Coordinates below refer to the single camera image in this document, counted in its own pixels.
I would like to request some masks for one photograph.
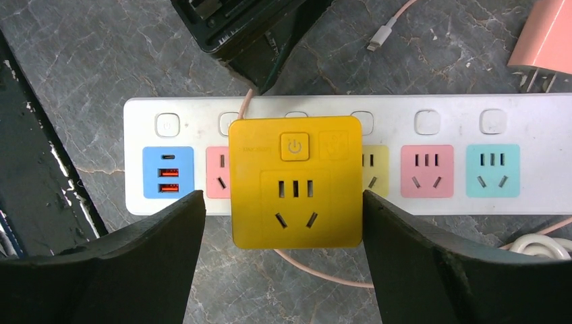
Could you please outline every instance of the socket icon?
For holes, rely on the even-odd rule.
[[[213,199],[231,198],[228,146],[206,148],[206,196]]]
[[[520,195],[520,146],[473,144],[467,147],[467,196],[515,198]]]
[[[451,145],[401,147],[401,195],[405,198],[452,197],[453,160]]]
[[[389,148],[385,145],[362,147],[363,190],[381,197],[389,194]]]

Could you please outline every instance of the marble surface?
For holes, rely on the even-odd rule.
[[[375,53],[365,45],[405,0],[337,0],[304,37],[270,93],[514,93],[506,67],[532,0],[420,0]],[[0,27],[106,226],[125,209],[122,107],[131,97],[244,95],[202,53],[168,0],[4,0]],[[556,91],[572,90],[561,77]],[[498,246],[562,217],[423,217]],[[570,229],[556,236],[570,238]],[[369,281],[362,247],[299,250],[311,267]],[[301,273],[273,251],[238,250],[230,218],[209,217],[185,323],[380,323],[372,290]]]

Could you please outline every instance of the charging cable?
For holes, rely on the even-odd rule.
[[[249,89],[248,92],[246,93],[246,97],[244,97],[244,100],[242,101],[240,110],[238,111],[238,117],[237,117],[238,119],[244,119],[244,114],[246,113],[246,109],[250,105],[252,97],[254,97],[254,90]]]
[[[401,7],[401,9],[393,17],[389,19],[387,24],[379,28],[379,30],[370,40],[370,44],[368,45],[368,50],[373,52],[381,47],[383,42],[385,42],[385,40],[389,37],[389,34],[391,34],[391,27],[393,27],[393,25],[397,21],[397,18],[399,18],[399,16],[401,16],[405,12],[405,10],[411,7],[411,5],[413,5],[415,2],[417,2],[417,0],[409,0],[407,3],[405,3],[405,5],[403,5],[403,7]]]
[[[570,260],[571,257],[568,252],[572,252],[572,241],[563,238],[550,238],[544,235],[553,232],[558,228],[564,227],[570,223],[572,223],[572,217],[564,221],[561,221],[559,223],[556,223],[550,227],[547,227],[536,234],[526,234],[524,236],[521,236],[516,241],[514,241],[514,243],[507,244],[501,247],[501,249],[510,250],[511,252],[516,252],[516,253],[534,255],[537,257],[548,257],[551,259],[558,259],[558,260]],[[374,287],[373,283],[349,281],[338,277],[333,277],[325,273],[321,273],[317,270],[314,270],[308,266],[299,263],[290,256],[286,255],[282,250],[275,250],[275,252],[294,267],[297,267],[298,269],[306,273],[309,273],[310,275],[314,275],[316,277],[335,282],[336,284],[341,284],[350,287],[370,288],[370,289]]]

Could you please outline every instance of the yellow power button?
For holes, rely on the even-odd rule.
[[[310,158],[307,133],[284,133],[280,136],[282,160],[305,161]]]

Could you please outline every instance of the orange usb port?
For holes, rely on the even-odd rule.
[[[179,192],[179,184],[159,184],[159,192]]]
[[[179,169],[159,169],[160,177],[178,177]]]

